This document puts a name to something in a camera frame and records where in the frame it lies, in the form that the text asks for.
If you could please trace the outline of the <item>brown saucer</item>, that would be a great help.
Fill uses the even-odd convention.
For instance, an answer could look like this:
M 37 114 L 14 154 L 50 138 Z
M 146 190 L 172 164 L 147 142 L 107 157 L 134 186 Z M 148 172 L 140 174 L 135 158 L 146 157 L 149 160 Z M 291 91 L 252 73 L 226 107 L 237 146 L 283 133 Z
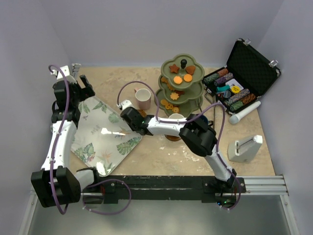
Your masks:
M 181 138 L 176 136 L 165 135 L 165 137 L 170 141 L 179 141 Z
M 144 110 L 138 110 L 138 112 L 141 114 L 141 116 L 142 117 L 146 117 L 147 116 L 147 114 L 145 113 L 145 111 Z

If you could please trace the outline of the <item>pink cup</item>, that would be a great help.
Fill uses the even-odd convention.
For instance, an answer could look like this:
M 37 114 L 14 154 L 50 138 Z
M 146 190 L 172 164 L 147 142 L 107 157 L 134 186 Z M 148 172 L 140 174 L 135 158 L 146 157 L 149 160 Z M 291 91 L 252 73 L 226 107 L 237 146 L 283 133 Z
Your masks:
M 138 107 L 141 110 L 149 110 L 151 106 L 151 93 L 149 90 L 134 89 L 135 99 L 137 101 Z

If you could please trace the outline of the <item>round orange cookie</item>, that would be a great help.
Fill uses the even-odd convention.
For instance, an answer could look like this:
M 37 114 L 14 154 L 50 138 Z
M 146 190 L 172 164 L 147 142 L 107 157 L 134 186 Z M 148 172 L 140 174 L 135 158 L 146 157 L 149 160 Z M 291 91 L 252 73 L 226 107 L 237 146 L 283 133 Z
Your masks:
M 185 82 L 191 82 L 193 80 L 193 76 L 190 74 L 185 74 L 183 79 Z
M 175 76 L 174 78 L 173 78 L 173 82 L 175 83 L 175 84 L 181 84 L 182 83 L 182 78 L 180 77 L 180 76 Z
M 168 102 L 167 102 L 167 100 L 166 100 L 166 99 L 162 99 L 162 100 L 160 101 L 160 103 L 161 103 L 163 106 L 165 106 L 165 105 L 167 105 L 167 104 L 168 104 Z

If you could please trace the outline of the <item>orange slice cookie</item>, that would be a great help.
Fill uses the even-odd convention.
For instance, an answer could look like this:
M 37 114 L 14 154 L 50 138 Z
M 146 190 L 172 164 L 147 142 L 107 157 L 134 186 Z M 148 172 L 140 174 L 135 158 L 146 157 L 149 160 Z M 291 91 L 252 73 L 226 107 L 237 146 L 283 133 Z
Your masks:
M 167 110 L 172 110 L 172 109 L 173 109 L 173 105 L 172 105 L 171 103 L 167 103 L 167 104 L 165 105 L 165 108 L 166 108 Z
M 172 111 L 173 113 L 179 113 L 179 107 L 173 107 Z

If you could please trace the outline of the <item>dark grey mug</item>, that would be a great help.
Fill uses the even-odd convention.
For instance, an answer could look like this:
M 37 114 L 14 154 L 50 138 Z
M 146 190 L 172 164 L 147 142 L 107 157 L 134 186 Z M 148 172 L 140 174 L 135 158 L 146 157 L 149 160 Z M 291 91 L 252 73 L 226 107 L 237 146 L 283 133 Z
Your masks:
M 168 118 L 169 119 L 181 119 L 181 118 L 184 118 L 184 116 L 179 113 L 173 113 Z

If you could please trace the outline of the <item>brown saucer back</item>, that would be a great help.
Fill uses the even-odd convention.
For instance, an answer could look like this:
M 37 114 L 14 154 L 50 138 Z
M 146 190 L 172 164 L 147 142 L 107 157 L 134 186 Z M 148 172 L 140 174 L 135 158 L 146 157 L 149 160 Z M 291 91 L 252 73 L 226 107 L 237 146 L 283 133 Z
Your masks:
M 176 136 L 165 135 L 165 137 L 170 141 L 179 141 L 181 138 Z

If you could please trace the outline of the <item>leaf pattern serving tray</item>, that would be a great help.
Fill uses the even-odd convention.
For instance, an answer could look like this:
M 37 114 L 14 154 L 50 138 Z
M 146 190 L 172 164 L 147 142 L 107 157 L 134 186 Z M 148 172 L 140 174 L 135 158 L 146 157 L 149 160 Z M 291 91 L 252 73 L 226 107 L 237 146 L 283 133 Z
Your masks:
M 109 105 L 93 96 L 79 103 L 81 112 L 72 152 L 101 176 L 110 175 L 142 137 Z

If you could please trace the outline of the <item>orange flower cookie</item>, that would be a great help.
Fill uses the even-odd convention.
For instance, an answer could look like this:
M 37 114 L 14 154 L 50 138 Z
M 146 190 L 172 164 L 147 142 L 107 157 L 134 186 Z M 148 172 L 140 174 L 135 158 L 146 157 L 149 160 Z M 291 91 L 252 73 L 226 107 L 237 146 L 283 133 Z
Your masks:
M 170 98 L 172 100 L 177 100 L 177 99 L 179 99 L 179 94 L 178 93 L 171 93 Z

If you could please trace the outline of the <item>brown patterned cookie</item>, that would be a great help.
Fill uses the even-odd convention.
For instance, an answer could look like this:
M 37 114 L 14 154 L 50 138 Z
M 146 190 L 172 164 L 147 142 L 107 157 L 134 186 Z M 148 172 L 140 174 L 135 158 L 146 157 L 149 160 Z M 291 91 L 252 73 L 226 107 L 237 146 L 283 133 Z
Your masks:
M 167 84 L 168 88 L 171 90 L 171 91 L 174 91 L 175 89 L 168 83 Z

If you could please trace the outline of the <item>maple leaf cookie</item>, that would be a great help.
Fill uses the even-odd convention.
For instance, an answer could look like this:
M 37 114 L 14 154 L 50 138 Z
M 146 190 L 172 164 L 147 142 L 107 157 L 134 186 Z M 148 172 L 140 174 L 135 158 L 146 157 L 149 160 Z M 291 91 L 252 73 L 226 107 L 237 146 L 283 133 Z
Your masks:
M 161 82 L 168 83 L 168 79 L 165 78 L 165 77 L 162 77 L 162 78 L 161 78 Z

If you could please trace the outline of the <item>dark star cookie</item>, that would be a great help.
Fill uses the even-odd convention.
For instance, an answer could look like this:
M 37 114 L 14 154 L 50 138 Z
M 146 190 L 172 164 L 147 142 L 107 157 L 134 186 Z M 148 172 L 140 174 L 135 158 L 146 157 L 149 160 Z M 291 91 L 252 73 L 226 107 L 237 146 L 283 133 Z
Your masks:
M 175 92 L 176 92 L 178 95 L 182 95 L 182 94 L 185 93 L 184 91 L 178 91 L 178 90 L 176 90 Z
M 180 70 L 180 67 L 178 67 L 176 64 L 170 65 L 169 66 L 170 72 L 171 73 L 178 73 Z

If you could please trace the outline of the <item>round orange cookie front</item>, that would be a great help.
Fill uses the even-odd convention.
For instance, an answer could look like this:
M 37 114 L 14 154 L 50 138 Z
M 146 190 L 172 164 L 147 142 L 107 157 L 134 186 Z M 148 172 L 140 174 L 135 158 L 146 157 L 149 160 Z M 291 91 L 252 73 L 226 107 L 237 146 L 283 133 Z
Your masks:
M 190 74 L 185 74 L 183 79 L 185 82 L 191 82 L 193 80 L 193 76 Z

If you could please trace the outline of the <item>metal tongs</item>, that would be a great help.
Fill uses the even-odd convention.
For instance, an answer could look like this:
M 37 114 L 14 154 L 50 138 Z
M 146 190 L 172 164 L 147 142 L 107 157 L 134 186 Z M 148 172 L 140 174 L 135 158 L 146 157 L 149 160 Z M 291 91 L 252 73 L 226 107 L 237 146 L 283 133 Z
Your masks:
M 203 112 L 208 106 L 214 103 L 217 103 L 217 98 L 213 94 L 204 91 L 202 95 L 202 104 L 200 105 L 200 112 Z M 218 106 L 213 106 L 203 115 L 206 116 L 209 121 L 213 121 L 215 123 L 217 120 L 217 108 Z

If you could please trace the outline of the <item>heart cookie light brown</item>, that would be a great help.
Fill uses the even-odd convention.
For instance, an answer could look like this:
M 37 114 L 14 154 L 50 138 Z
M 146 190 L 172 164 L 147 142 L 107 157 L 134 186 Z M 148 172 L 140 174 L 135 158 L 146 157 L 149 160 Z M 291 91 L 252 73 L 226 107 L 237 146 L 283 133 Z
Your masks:
M 189 74 L 189 75 L 193 75 L 195 70 L 196 70 L 195 66 L 187 66 L 185 68 L 186 73 Z

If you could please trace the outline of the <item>dark blue mug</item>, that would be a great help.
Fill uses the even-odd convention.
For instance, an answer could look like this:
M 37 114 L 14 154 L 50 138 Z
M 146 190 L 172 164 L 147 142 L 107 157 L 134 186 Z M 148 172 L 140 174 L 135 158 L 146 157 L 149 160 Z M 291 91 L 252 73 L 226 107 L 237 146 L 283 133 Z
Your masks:
M 214 124 L 214 121 L 209 120 L 206 116 L 201 115 L 200 119 L 203 120 L 207 125 L 212 126 Z

